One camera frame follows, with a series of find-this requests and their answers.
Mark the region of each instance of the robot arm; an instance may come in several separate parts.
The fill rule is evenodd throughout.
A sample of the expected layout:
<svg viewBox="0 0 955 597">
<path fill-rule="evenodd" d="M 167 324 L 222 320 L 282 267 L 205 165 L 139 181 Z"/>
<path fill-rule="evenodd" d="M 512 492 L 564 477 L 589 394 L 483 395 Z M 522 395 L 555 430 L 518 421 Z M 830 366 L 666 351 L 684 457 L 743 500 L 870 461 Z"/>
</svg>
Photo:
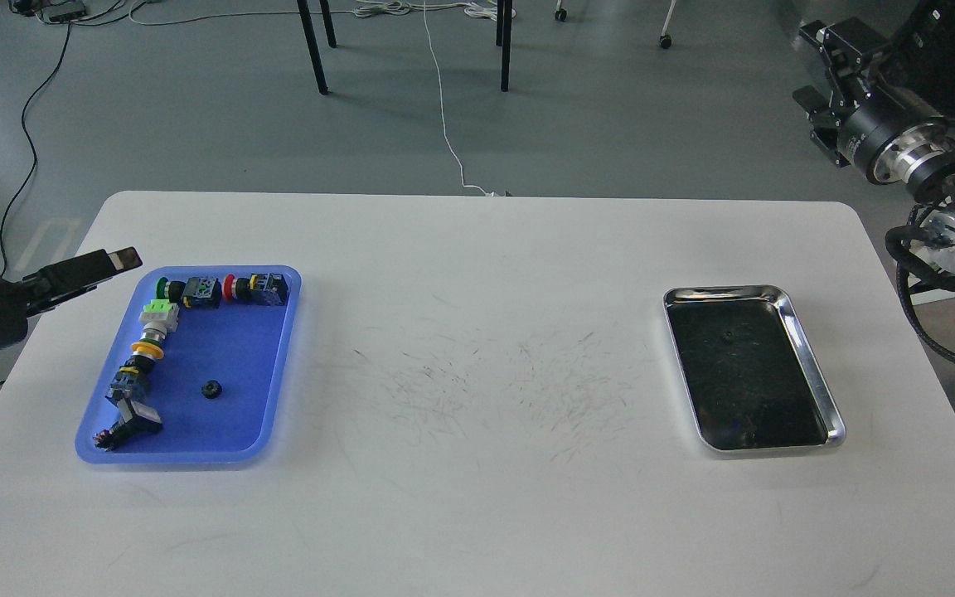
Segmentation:
<svg viewBox="0 0 955 597">
<path fill-rule="evenodd" d="M 917 205 L 905 223 L 886 233 L 898 264 L 898 292 L 906 317 L 935 352 L 955 352 L 926 335 L 912 296 L 933 289 L 955 292 L 955 139 L 951 121 L 912 90 L 891 84 L 880 68 L 889 41 L 856 18 L 826 26 L 812 22 L 799 37 L 822 58 L 830 98 L 815 87 L 793 92 L 808 114 L 810 139 L 838 167 L 853 165 L 868 182 L 904 182 Z M 909 276 L 919 282 L 909 286 Z"/>
<path fill-rule="evenodd" d="M 45 313 L 76 296 L 94 290 L 111 277 L 143 264 L 135 248 L 73 257 L 39 269 L 18 283 L 0 276 L 0 348 L 27 335 L 27 318 Z"/>
</svg>

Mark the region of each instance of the orange ring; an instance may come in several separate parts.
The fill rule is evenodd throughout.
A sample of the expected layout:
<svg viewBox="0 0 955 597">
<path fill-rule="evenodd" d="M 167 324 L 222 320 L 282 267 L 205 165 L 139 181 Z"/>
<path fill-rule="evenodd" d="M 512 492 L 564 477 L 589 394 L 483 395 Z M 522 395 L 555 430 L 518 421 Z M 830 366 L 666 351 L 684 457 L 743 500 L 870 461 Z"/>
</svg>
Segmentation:
<svg viewBox="0 0 955 597">
<path fill-rule="evenodd" d="M 149 342 L 143 342 L 143 340 L 139 340 L 138 342 L 133 342 L 132 351 L 144 352 L 144 354 L 148 354 L 149 356 L 157 360 L 164 358 L 164 351 L 158 345 L 151 344 Z"/>
</svg>

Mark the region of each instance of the white table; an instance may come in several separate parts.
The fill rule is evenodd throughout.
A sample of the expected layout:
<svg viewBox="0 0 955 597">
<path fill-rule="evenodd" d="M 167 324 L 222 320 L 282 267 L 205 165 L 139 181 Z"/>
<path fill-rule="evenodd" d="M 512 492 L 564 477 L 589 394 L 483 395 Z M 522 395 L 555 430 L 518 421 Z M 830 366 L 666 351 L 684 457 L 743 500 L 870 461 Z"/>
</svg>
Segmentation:
<svg viewBox="0 0 955 597">
<path fill-rule="evenodd" d="M 125 192 L 0 394 L 0 595 L 955 595 L 955 417 L 838 204 Z M 232 469 L 72 438 L 143 272 L 304 277 L 272 441 Z M 791 294 L 840 449 L 700 445 L 669 288 Z"/>
</svg>

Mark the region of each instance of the blue plastic tray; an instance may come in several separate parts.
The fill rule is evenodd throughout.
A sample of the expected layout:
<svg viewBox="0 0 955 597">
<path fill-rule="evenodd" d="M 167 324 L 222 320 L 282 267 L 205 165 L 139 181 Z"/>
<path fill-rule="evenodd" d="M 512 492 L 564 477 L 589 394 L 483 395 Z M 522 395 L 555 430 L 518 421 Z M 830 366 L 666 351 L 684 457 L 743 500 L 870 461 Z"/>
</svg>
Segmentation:
<svg viewBox="0 0 955 597">
<path fill-rule="evenodd" d="M 163 430 L 135 435 L 115 450 L 97 449 L 95 434 L 117 420 L 117 408 L 105 398 L 109 383 L 143 333 L 139 314 L 154 298 L 157 279 L 216 276 L 222 282 L 228 273 L 281 274 L 289 286 L 288 301 L 279 307 L 224 301 L 218 309 L 182 309 L 178 330 L 164 341 L 164 358 L 149 373 L 143 400 L 160 413 Z M 227 464 L 255 456 L 268 444 L 275 420 L 299 295 L 300 274 L 285 265 L 179 265 L 149 272 L 128 303 L 91 392 L 76 431 L 76 453 L 92 464 Z M 209 379 L 223 386 L 213 400 L 201 395 Z"/>
</svg>

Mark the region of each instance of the white cable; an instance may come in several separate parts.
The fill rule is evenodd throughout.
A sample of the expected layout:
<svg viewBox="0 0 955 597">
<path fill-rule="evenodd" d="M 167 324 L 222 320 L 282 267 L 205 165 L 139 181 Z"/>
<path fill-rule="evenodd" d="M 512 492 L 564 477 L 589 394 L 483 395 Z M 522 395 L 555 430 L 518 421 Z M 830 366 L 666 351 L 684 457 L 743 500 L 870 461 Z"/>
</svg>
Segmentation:
<svg viewBox="0 0 955 597">
<path fill-rule="evenodd" d="M 421 11 L 425 13 L 427 11 L 444 11 L 447 10 L 447 8 L 462 8 L 463 14 L 474 19 L 492 19 L 494 21 L 496 20 L 497 16 L 496 8 L 485 7 L 484 4 L 473 1 L 446 2 L 440 4 L 428 4 L 425 0 L 421 4 L 416 2 L 403 2 L 399 0 L 390 2 L 383 0 L 356 0 L 356 2 L 363 5 L 348 12 L 352 12 L 353 15 L 356 15 L 360 18 L 374 17 L 378 15 L 402 16 L 413 11 Z M 487 0 L 487 2 L 493 6 L 496 5 L 496 0 Z M 518 14 L 517 11 L 511 11 L 512 16 L 516 14 Z"/>
<path fill-rule="evenodd" d="M 382 1 L 382 0 L 356 0 L 360 3 L 360 7 L 353 8 L 351 11 L 330 11 L 332 15 L 352 15 L 356 18 L 365 19 L 368 17 L 376 17 L 378 15 L 394 15 L 402 16 L 410 14 L 410 12 L 418 11 L 425 14 L 427 11 L 444 11 L 448 8 L 462 8 L 463 14 L 467 15 L 470 18 L 474 19 L 492 19 L 493 22 L 496 21 L 497 14 L 496 8 L 485 7 L 478 2 L 447 2 L 440 4 L 417 4 L 414 2 L 402 2 L 399 0 L 393 1 Z M 490 4 L 496 4 L 496 0 L 487 0 Z M 128 20 L 133 23 L 143 24 L 147 27 L 159 27 L 164 26 L 164 24 L 183 24 L 188 22 L 201 22 L 201 20 L 206 19 L 217 19 L 223 17 L 251 17 L 251 16 L 263 16 L 263 15 L 296 15 L 297 11 L 276 11 L 276 12 L 223 12 L 223 14 L 216 15 L 204 15 L 200 17 L 194 17 L 190 19 L 177 20 L 177 22 L 140 22 L 140 20 L 135 18 L 135 12 L 143 5 L 147 4 L 143 0 L 133 0 L 132 5 L 128 9 Z M 322 14 L 321 12 L 312 12 L 313 15 Z M 514 17 L 518 15 L 518 11 L 511 11 L 511 16 Z"/>
<path fill-rule="evenodd" d="M 459 159 L 458 153 L 455 153 L 455 148 L 452 148 L 452 141 L 448 140 L 448 121 L 444 118 L 444 81 L 440 79 L 440 64 L 437 61 L 437 53 L 433 51 L 433 35 L 429 34 L 429 20 L 425 18 L 426 12 L 425 10 L 422 11 L 422 24 L 425 26 L 425 38 L 429 42 L 429 55 L 433 57 L 433 66 L 437 69 L 437 94 L 440 97 L 440 131 L 444 133 L 444 143 L 448 145 L 448 151 L 452 152 L 452 158 L 455 158 L 455 162 L 459 165 L 459 184 L 463 185 L 465 189 L 478 189 L 485 197 L 492 197 L 492 193 L 478 185 L 467 184 L 467 178 L 463 175 L 463 160 Z"/>
</svg>

